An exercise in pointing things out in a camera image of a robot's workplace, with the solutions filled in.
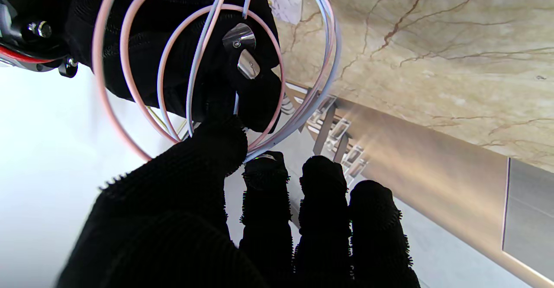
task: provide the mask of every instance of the pink cable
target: pink cable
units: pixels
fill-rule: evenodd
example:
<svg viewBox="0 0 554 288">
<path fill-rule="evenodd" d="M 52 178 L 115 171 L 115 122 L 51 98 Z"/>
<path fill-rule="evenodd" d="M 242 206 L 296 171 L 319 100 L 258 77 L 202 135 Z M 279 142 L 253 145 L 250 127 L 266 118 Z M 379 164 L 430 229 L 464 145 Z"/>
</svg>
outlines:
<svg viewBox="0 0 554 288">
<path fill-rule="evenodd" d="M 317 80 L 315 81 L 315 84 L 313 85 L 313 89 L 310 90 L 310 93 L 308 93 L 308 95 L 306 96 L 306 98 L 304 99 L 305 101 L 309 101 L 311 100 L 312 96 L 315 95 L 317 93 L 317 89 L 320 87 L 321 85 L 321 82 L 323 81 L 324 79 L 324 71 L 325 69 L 327 69 L 327 66 L 329 65 L 330 63 L 330 58 L 331 58 L 331 53 L 333 52 L 333 49 L 335 47 L 335 15 L 333 13 L 333 10 L 331 8 L 331 4 L 329 2 L 329 0 L 324 0 L 323 1 L 325 4 L 327 4 L 327 6 L 329 6 L 328 10 L 330 12 L 329 14 L 329 17 L 330 17 L 330 26 L 331 26 L 331 29 L 329 29 L 330 31 L 330 43 L 331 43 L 331 46 L 330 46 L 330 50 L 329 50 L 329 53 L 325 53 L 325 58 L 324 58 L 324 63 L 323 63 L 323 66 L 321 68 L 321 72 L 319 74 L 319 76 L 317 77 Z M 285 126 L 281 127 L 280 130 L 283 130 L 287 127 L 288 123 L 289 122 L 293 122 L 293 120 L 299 116 L 299 114 L 302 113 L 303 109 L 306 108 L 308 106 L 309 103 L 302 103 L 299 108 L 294 112 L 293 116 L 289 119 L 289 121 L 287 122 L 287 124 L 285 124 Z M 260 144 L 259 146 L 256 146 L 254 148 L 248 148 L 249 150 L 257 150 L 258 148 L 262 147 L 263 145 L 265 145 L 265 142 Z"/>
<path fill-rule="evenodd" d="M 141 4 L 143 4 L 145 0 L 134 0 L 131 6 L 129 7 L 129 10 L 127 11 L 127 14 L 125 16 L 125 19 L 123 20 L 123 27 L 121 32 L 121 41 L 120 41 L 120 51 L 121 51 L 121 63 L 123 67 L 123 74 L 126 77 L 127 85 L 129 87 L 129 90 L 131 92 L 131 95 L 133 96 L 133 99 L 135 99 L 135 102 L 141 109 L 141 112 L 144 114 L 146 119 L 154 126 L 154 128 L 164 137 L 168 138 L 168 140 L 171 140 L 174 143 L 177 143 L 178 140 L 175 140 L 172 136 L 170 136 L 167 132 L 165 132 L 152 118 L 148 110 L 146 109 L 146 106 L 144 105 L 144 101 L 140 97 L 140 94 L 138 92 L 138 89 L 136 88 L 135 81 L 132 77 L 132 72 L 130 68 L 129 63 L 129 35 L 130 35 L 130 26 L 132 24 L 132 20 L 135 17 L 138 9 L 140 8 Z M 209 40 L 210 34 L 213 31 L 213 26 L 215 26 L 216 22 L 216 15 L 219 14 L 219 9 L 223 6 L 223 0 L 220 0 L 220 3 L 218 4 L 218 9 L 214 13 L 214 21 L 210 25 L 208 29 L 208 34 L 206 35 L 206 40 L 204 42 L 204 45 L 202 47 L 202 51 L 205 49 L 207 42 Z M 100 98 L 101 102 L 103 104 L 103 107 L 105 108 L 108 117 L 110 119 L 110 122 L 112 122 L 113 126 L 115 126 L 119 136 L 123 138 L 123 140 L 144 160 L 150 160 L 151 157 L 146 154 L 135 142 L 134 140 L 127 134 L 121 123 L 117 120 L 117 117 L 115 116 L 115 113 L 113 112 L 113 108 L 111 107 L 109 100 L 107 98 L 107 93 L 105 89 L 105 77 L 103 73 L 103 60 L 102 60 L 102 51 L 103 51 L 103 38 L 105 35 L 105 27 L 107 24 L 107 18 L 110 12 L 111 7 L 113 6 L 114 0 L 103 0 L 102 4 L 99 9 L 99 15 L 97 17 L 97 22 L 95 24 L 95 30 L 93 33 L 93 70 L 95 71 L 96 79 L 97 79 L 97 86 L 100 91 Z M 224 10 L 238 10 L 241 12 L 243 8 L 241 6 L 234 6 L 226 4 Z M 280 100 L 283 99 L 284 92 L 285 92 L 285 77 L 283 72 L 283 59 L 281 57 L 281 51 L 279 44 L 277 43 L 277 38 L 273 35 L 273 32 L 269 29 L 269 27 L 259 18 L 256 16 L 256 14 L 249 11 L 249 15 L 252 16 L 257 22 L 259 22 L 264 29 L 267 31 L 269 37 L 271 38 L 271 41 L 273 42 L 275 49 L 277 50 L 277 55 L 279 57 L 279 63 L 281 64 L 281 93 L 280 93 Z M 258 142 L 260 142 L 267 134 L 269 133 L 269 130 L 271 130 L 271 127 L 275 124 L 277 117 L 279 116 L 279 110 L 280 106 L 277 105 L 277 109 L 275 110 L 274 116 L 271 119 L 270 124 L 267 126 L 266 130 L 259 136 L 250 146 L 249 149 Z"/>
<path fill-rule="evenodd" d="M 160 87 L 160 85 L 161 85 L 161 87 L 163 88 L 163 85 L 164 85 L 164 68 L 165 68 L 165 65 L 167 63 L 167 59 L 169 57 L 169 54 L 171 52 L 171 49 L 172 49 L 175 41 L 177 40 L 179 35 L 182 33 L 184 28 L 186 28 L 188 26 L 188 24 L 190 24 L 193 20 L 195 20 L 196 18 L 198 18 L 202 14 L 208 13 L 210 8 L 211 8 L 211 6 L 206 6 L 202 9 L 192 13 L 189 17 L 187 17 L 186 20 L 184 20 L 177 27 L 177 29 L 175 29 L 174 33 L 171 35 L 170 39 L 166 43 L 164 53 L 162 53 L 162 58 L 160 60 L 160 68 L 158 69 L 158 87 Z M 233 4 L 223 4 L 222 5 L 222 10 L 237 10 L 239 12 L 242 12 L 243 7 L 235 6 Z M 273 46 L 275 47 L 275 51 L 277 52 L 277 57 L 279 58 L 279 64 L 281 66 L 281 79 L 285 79 L 285 72 L 284 72 L 284 68 L 283 68 L 283 57 L 281 56 L 281 48 L 279 47 L 279 43 L 277 42 L 277 38 L 275 37 L 275 35 L 273 35 L 273 32 L 271 31 L 269 26 L 267 26 L 267 24 L 259 16 L 257 16 L 255 13 L 253 13 L 250 10 L 248 10 L 248 15 L 251 16 L 251 18 L 253 18 L 254 20 L 256 20 L 261 25 L 261 27 L 264 28 L 265 32 L 267 32 L 267 35 L 269 35 L 269 38 L 271 39 L 271 42 L 273 43 Z M 280 99 L 279 100 L 283 100 L 283 97 L 285 95 L 285 87 L 286 86 L 287 86 L 287 84 L 285 83 L 285 81 L 281 81 L 281 93 L 280 93 Z M 164 92 L 161 91 L 162 101 L 164 100 L 163 96 L 164 96 Z M 164 103 L 161 103 L 161 104 L 162 104 L 162 112 L 163 112 L 162 115 L 166 116 L 167 115 L 167 109 L 165 108 Z M 273 127 L 273 125 L 277 121 L 277 117 L 279 116 L 279 111 L 280 110 L 281 110 L 281 107 L 279 105 L 277 105 L 277 109 L 275 110 L 275 113 L 273 114 L 273 117 L 271 118 L 271 122 L 269 122 L 269 125 L 267 125 L 267 128 L 265 129 L 265 131 L 254 142 L 252 142 L 252 144 L 250 144 L 248 146 L 249 150 L 251 150 L 254 146 L 256 146 L 256 144 L 258 144 L 258 142 L 260 142 L 265 136 L 267 136 L 267 134 L 269 133 L 269 130 L 271 130 L 271 128 Z"/>
<path fill-rule="evenodd" d="M 221 10 L 221 6 L 223 6 L 224 1 L 225 0 L 219 0 L 216 10 L 213 12 L 212 22 L 209 24 L 208 31 L 206 32 L 206 38 L 204 38 L 204 43 L 202 44 L 202 51 L 200 52 L 200 57 L 198 58 L 198 65 L 200 65 L 202 56 L 204 56 L 204 50 L 208 46 L 209 38 L 212 35 L 213 28 L 216 26 L 217 18 L 219 17 L 219 12 Z"/>
<path fill-rule="evenodd" d="M 97 88 L 100 93 L 100 100 L 102 102 L 102 105 L 108 115 L 108 118 L 110 119 L 110 122 L 113 124 L 115 129 L 117 130 L 117 133 L 121 138 L 123 138 L 123 141 L 125 141 L 133 150 L 136 152 L 138 156 L 143 158 L 144 160 L 150 160 L 150 156 L 146 154 L 134 141 L 131 139 L 129 134 L 127 134 L 127 131 L 123 128 L 119 120 L 117 120 L 117 117 L 115 116 L 115 113 L 113 112 L 113 109 L 111 108 L 110 101 L 107 98 L 107 92 L 106 92 L 106 80 L 104 77 L 104 71 L 103 71 L 103 38 L 105 35 L 105 29 L 107 24 L 107 18 L 110 13 L 110 9 L 113 5 L 113 0 L 103 0 L 102 4 L 100 5 L 100 9 L 98 11 L 98 17 L 97 22 L 94 25 L 94 33 L 93 33 L 93 71 L 97 79 Z"/>
</svg>

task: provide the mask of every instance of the blue wire loop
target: blue wire loop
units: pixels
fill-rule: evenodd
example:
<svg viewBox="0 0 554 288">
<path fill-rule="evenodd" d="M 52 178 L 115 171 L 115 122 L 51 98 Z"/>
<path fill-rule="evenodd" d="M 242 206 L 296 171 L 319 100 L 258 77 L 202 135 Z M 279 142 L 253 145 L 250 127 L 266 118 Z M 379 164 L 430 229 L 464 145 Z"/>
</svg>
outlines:
<svg viewBox="0 0 554 288">
<path fill-rule="evenodd" d="M 311 114 L 316 110 L 316 108 L 318 106 L 320 106 L 320 104 L 324 101 L 324 99 L 327 97 L 327 95 L 329 93 L 329 90 L 331 89 L 331 85 L 332 85 L 332 83 L 335 79 L 335 75 L 337 73 L 338 66 L 339 66 L 339 63 L 340 63 L 340 54 L 342 52 L 342 36 L 341 36 L 340 27 L 338 25 L 338 21 L 336 20 L 336 18 L 335 18 L 335 27 L 330 27 L 331 25 L 330 25 L 330 22 L 329 22 L 329 17 L 331 16 L 331 13 L 330 13 L 330 10 L 327 9 L 327 4 L 323 3 L 323 0 L 315 0 L 315 2 L 317 3 L 317 6 L 319 7 L 319 10 L 321 11 L 321 14 L 323 15 L 322 17 L 323 17 L 323 21 L 324 21 L 324 24 L 325 24 L 324 25 L 324 27 L 325 27 L 325 40 L 326 40 L 326 42 L 325 42 L 325 53 L 329 53 L 329 48 L 331 46 L 330 30 L 334 29 L 335 30 L 335 35 L 336 35 L 335 57 L 334 57 L 334 60 L 333 60 L 333 63 L 332 63 L 332 67 L 331 67 L 329 77 L 328 77 L 327 81 L 325 81 L 325 85 L 324 85 L 323 89 L 321 90 L 321 94 L 315 99 L 315 102 L 311 102 L 308 105 L 307 110 L 305 110 L 305 112 L 300 114 L 296 118 L 296 120 L 294 120 L 293 122 L 287 122 L 287 124 L 285 124 L 285 126 L 283 126 L 278 132 L 275 133 L 275 136 L 274 136 L 274 138 L 271 142 L 267 142 L 265 144 L 262 144 L 262 146 L 260 148 L 258 148 L 257 150 L 255 150 L 253 152 L 250 152 L 247 155 L 247 158 L 244 160 L 245 163 L 252 160 L 253 158 L 256 158 L 258 155 L 263 154 L 267 150 L 271 149 L 273 146 L 275 146 L 279 142 L 283 141 L 290 134 L 292 134 L 295 130 L 297 130 L 299 127 L 301 127 L 308 120 L 308 118 L 310 118 Z M 208 27 L 210 26 L 210 23 L 213 20 L 213 15 L 214 15 L 214 12 L 216 10 L 216 6 L 217 6 L 218 3 L 219 3 L 219 0 L 214 0 L 213 5 L 212 5 L 212 9 L 210 10 L 210 12 L 208 14 L 208 17 L 206 18 L 206 23 L 204 24 L 204 28 L 202 29 L 202 33 L 200 34 L 200 39 L 198 41 L 198 45 L 196 46 L 196 53 L 194 54 L 194 59 L 192 60 L 192 66 L 193 67 L 196 66 L 196 64 L 198 64 L 198 59 L 200 57 L 200 51 L 202 49 L 202 44 L 204 43 L 204 40 L 206 39 L 206 33 L 208 31 Z M 243 10 L 243 17 L 244 18 L 246 18 L 246 16 L 247 16 L 246 14 L 247 14 L 247 11 L 248 11 L 249 4 L 250 4 L 250 0 L 245 0 L 244 10 Z M 191 96 L 192 90 L 191 90 L 190 87 L 194 86 L 193 80 L 195 79 L 195 77 L 196 77 L 196 73 L 194 73 L 194 68 L 192 68 L 192 71 L 190 72 L 190 77 L 189 77 L 189 87 L 188 87 L 188 91 L 187 91 L 187 101 L 189 101 L 192 98 L 192 96 Z M 186 113 L 187 118 L 192 118 L 190 108 L 188 108 L 187 110 L 188 110 L 187 113 Z M 235 99 L 234 114 L 237 114 L 237 112 L 238 112 L 238 96 Z M 192 135 L 193 134 L 192 127 L 189 126 L 188 128 L 189 128 L 189 134 Z"/>
</svg>

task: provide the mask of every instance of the beige marble surface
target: beige marble surface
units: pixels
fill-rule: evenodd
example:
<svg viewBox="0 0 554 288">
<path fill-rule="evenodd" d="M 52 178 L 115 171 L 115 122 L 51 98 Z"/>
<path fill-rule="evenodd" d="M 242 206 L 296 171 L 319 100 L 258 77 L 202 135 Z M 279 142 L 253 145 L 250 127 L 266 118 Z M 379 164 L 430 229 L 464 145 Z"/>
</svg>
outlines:
<svg viewBox="0 0 554 288">
<path fill-rule="evenodd" d="M 554 172 L 554 0 L 330 0 L 342 98 Z M 313 0 L 277 24 L 287 78 L 311 85 Z"/>
</svg>

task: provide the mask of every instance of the screw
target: screw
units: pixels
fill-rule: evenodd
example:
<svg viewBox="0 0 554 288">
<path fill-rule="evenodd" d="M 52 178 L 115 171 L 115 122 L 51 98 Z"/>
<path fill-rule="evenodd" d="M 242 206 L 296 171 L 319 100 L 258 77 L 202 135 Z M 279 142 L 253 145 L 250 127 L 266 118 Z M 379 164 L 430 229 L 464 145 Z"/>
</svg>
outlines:
<svg viewBox="0 0 554 288">
<path fill-rule="evenodd" d="M 73 57 L 68 58 L 68 65 L 71 67 L 76 67 L 78 64 L 79 63 Z"/>
<path fill-rule="evenodd" d="M 44 20 L 41 21 L 41 22 L 30 23 L 30 24 L 28 24 L 27 28 L 32 33 L 34 33 L 34 35 L 39 36 L 39 37 L 50 38 L 50 36 L 52 36 L 52 28 Z"/>
</svg>

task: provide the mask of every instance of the red wire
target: red wire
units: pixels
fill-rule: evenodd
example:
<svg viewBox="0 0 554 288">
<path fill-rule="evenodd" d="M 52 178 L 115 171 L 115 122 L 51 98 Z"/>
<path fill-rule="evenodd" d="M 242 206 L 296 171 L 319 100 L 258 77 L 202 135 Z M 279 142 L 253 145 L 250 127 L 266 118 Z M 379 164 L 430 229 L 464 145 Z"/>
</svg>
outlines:
<svg viewBox="0 0 554 288">
<path fill-rule="evenodd" d="M 11 51 L 5 47 L 2 47 L 0 45 L 0 55 L 4 55 L 8 58 L 15 59 L 16 61 L 22 61 L 23 63 L 30 63 L 30 64 L 43 64 L 43 63 L 50 63 L 51 61 L 54 61 L 53 59 L 37 59 L 28 57 L 26 55 L 22 55 L 20 53 Z"/>
</svg>

